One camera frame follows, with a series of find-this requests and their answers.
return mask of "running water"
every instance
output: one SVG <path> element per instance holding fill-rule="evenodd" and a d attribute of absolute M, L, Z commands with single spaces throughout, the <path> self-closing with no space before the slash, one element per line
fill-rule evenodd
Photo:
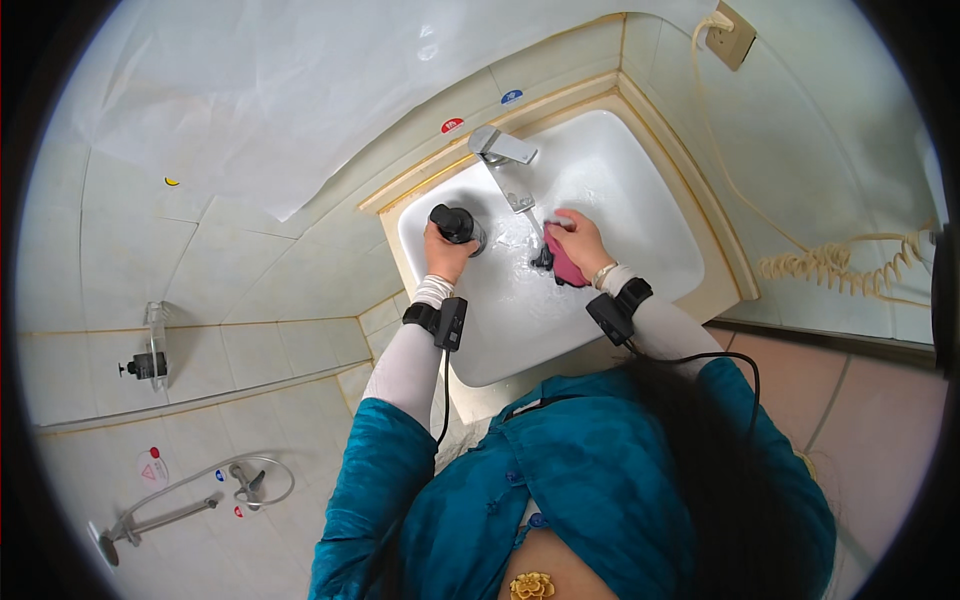
<path fill-rule="evenodd" d="M 523 214 L 527 216 L 527 219 L 530 221 L 530 225 L 533 226 L 534 231 L 537 233 L 538 239 L 543 239 L 543 223 L 534 216 L 534 211 L 531 208 L 528 208 L 523 211 Z"/>

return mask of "blue sticker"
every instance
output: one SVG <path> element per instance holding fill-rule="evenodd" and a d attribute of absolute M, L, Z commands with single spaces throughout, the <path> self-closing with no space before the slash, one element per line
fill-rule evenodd
<path fill-rule="evenodd" d="M 520 96 L 522 96 L 522 95 L 523 95 L 523 92 L 521 92 L 521 91 L 518 90 L 518 89 L 515 89 L 514 91 L 508 91 L 507 93 L 505 93 L 505 94 L 503 95 L 503 98 L 500 98 L 500 104 L 502 104 L 502 105 L 509 105 L 509 104 L 511 104 L 511 103 L 516 102 L 517 100 L 519 100 L 519 99 L 520 99 Z"/>

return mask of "woman's left hand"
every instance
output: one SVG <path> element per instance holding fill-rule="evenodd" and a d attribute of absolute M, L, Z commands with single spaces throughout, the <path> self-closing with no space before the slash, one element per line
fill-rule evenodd
<path fill-rule="evenodd" d="M 476 240 L 470 240 L 466 244 L 451 244 L 440 235 L 436 223 L 427 221 L 426 229 L 423 230 L 427 274 L 443 277 L 456 285 L 457 279 L 467 266 L 467 258 L 476 252 L 478 247 Z"/>

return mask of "white sleeve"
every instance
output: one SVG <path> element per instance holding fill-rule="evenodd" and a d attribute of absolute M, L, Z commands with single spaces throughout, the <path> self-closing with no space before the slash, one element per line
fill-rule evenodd
<path fill-rule="evenodd" d="M 417 287 L 414 302 L 440 309 L 453 293 L 453 285 L 442 277 L 428 275 Z M 433 345 L 433 336 L 418 324 L 402 325 L 383 351 L 367 382 L 363 397 L 375 397 L 393 404 L 430 430 L 430 407 L 440 373 L 443 351 Z"/>
<path fill-rule="evenodd" d="M 636 274 L 630 267 L 618 265 L 607 273 L 600 288 L 616 297 L 627 281 L 634 277 Z M 659 298 L 656 292 L 640 304 L 634 313 L 633 321 L 634 341 L 652 358 L 684 358 L 702 352 L 723 351 L 706 329 L 682 309 Z M 682 363 L 675 368 L 684 375 L 695 377 L 711 360 L 713 359 L 701 358 Z"/>

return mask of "teal silk jacket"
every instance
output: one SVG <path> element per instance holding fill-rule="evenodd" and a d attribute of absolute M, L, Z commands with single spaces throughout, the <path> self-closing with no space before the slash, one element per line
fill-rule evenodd
<path fill-rule="evenodd" d="M 746 432 L 754 393 L 729 358 L 698 375 L 734 427 Z M 696 539 L 671 478 L 656 419 L 623 372 L 551 377 L 495 417 L 477 446 L 432 481 L 437 443 L 412 417 L 377 398 L 361 402 L 317 543 L 309 598 L 377 598 L 367 575 L 379 544 L 411 505 L 400 536 L 404 597 L 493 599 L 510 554 L 531 526 L 548 526 L 620 598 L 685 596 Z M 516 408 L 554 402 L 503 421 Z M 760 408 L 754 444 L 796 512 L 821 567 L 833 568 L 833 516 L 804 462 Z M 530 497 L 539 515 L 519 534 Z"/>

